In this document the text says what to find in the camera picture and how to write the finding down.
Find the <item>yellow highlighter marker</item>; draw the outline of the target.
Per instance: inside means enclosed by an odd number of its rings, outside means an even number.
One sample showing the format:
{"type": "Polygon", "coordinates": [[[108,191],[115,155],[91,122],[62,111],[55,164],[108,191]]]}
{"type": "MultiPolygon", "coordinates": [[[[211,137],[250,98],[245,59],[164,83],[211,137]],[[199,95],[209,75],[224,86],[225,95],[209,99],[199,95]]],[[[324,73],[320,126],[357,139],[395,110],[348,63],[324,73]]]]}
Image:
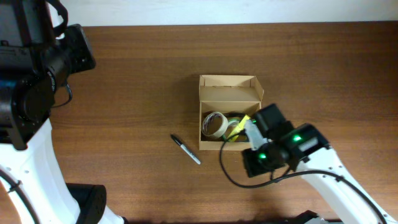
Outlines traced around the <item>yellow highlighter marker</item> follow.
{"type": "Polygon", "coordinates": [[[238,138],[237,134],[244,129],[246,121],[250,119],[251,118],[248,115],[244,115],[242,118],[232,118],[228,121],[228,127],[232,128],[230,134],[227,137],[229,142],[235,142],[235,140],[238,138]]]}

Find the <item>cardboard box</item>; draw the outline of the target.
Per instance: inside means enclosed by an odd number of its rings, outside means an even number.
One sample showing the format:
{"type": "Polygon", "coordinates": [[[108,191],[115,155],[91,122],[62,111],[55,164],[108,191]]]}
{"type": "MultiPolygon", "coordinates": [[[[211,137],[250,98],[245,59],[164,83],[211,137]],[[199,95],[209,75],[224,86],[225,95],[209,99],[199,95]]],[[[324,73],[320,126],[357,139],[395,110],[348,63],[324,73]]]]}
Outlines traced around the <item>cardboard box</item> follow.
{"type": "MultiPolygon", "coordinates": [[[[201,131],[203,120],[212,112],[252,115],[262,108],[264,90],[255,76],[200,75],[199,77],[199,150],[218,151],[223,138],[211,139],[201,131]]],[[[240,136],[227,143],[224,151],[240,151],[250,147],[240,136]]]]}

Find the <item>black ballpoint pen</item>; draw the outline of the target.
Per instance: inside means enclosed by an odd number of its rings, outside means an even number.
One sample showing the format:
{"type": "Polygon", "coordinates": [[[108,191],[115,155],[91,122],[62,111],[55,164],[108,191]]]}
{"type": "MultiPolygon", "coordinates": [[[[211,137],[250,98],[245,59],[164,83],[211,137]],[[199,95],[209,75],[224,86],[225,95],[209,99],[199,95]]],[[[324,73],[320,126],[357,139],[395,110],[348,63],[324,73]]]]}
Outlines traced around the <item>black ballpoint pen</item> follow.
{"type": "Polygon", "coordinates": [[[224,116],[227,117],[228,119],[230,118],[243,118],[245,117],[245,113],[225,113],[224,116]]]}

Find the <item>black sharpie marker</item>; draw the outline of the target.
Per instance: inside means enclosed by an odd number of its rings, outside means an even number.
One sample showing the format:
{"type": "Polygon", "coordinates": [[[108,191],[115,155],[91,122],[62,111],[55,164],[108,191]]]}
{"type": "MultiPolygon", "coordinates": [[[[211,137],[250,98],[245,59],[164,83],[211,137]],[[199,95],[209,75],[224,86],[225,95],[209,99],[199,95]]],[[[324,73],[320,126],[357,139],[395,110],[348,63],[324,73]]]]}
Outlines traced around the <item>black sharpie marker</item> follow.
{"type": "Polygon", "coordinates": [[[197,156],[194,155],[194,153],[191,150],[189,150],[189,148],[186,145],[184,145],[184,143],[181,142],[181,140],[179,140],[178,137],[176,137],[173,134],[171,134],[170,137],[186,154],[188,154],[190,156],[190,158],[192,160],[194,160],[198,165],[201,164],[201,161],[199,160],[199,158],[197,158],[197,156]]]}

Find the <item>white masking tape roll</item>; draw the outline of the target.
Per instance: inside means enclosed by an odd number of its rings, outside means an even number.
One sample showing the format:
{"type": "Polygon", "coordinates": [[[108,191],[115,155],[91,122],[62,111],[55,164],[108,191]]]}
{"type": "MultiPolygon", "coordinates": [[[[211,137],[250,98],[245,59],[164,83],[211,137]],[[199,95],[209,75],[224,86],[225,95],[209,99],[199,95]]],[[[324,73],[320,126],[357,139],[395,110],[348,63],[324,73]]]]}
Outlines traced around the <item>white masking tape roll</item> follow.
{"type": "Polygon", "coordinates": [[[201,133],[209,139],[218,139],[228,128],[228,119],[223,113],[210,113],[202,122],[201,133]]]}

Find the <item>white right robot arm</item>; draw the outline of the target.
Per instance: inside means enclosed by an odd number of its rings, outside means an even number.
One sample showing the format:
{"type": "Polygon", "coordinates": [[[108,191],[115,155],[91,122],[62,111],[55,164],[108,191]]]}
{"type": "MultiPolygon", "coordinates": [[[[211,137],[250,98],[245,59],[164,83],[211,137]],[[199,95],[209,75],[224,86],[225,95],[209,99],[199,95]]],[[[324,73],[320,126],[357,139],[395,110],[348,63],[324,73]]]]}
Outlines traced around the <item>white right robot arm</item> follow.
{"type": "Polygon", "coordinates": [[[277,105],[271,104],[246,121],[250,147],[243,151],[244,167],[255,177],[287,166],[309,183],[343,223],[396,223],[348,172],[335,149],[309,123],[294,127],[277,105]]]}

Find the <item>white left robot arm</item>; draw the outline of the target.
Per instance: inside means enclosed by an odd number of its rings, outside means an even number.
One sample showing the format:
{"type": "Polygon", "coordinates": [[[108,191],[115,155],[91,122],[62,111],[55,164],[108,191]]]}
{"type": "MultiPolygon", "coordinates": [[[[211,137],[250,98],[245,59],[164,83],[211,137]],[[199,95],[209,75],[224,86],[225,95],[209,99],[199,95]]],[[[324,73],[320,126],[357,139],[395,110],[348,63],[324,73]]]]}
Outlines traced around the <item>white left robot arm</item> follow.
{"type": "Polygon", "coordinates": [[[95,68],[60,1],[1,2],[1,184],[22,223],[125,223],[103,185],[64,181],[52,143],[55,94],[95,68]]]}

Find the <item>green tape roll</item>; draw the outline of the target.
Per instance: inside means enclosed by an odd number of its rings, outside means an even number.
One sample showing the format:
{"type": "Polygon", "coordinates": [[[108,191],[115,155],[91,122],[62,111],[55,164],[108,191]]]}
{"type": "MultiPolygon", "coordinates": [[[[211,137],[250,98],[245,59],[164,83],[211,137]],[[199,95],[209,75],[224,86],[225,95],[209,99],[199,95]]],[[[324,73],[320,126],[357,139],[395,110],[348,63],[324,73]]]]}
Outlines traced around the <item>green tape roll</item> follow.
{"type": "Polygon", "coordinates": [[[223,140],[227,140],[231,136],[239,133],[242,130],[241,119],[239,118],[231,118],[228,120],[227,130],[222,135],[223,140]]]}

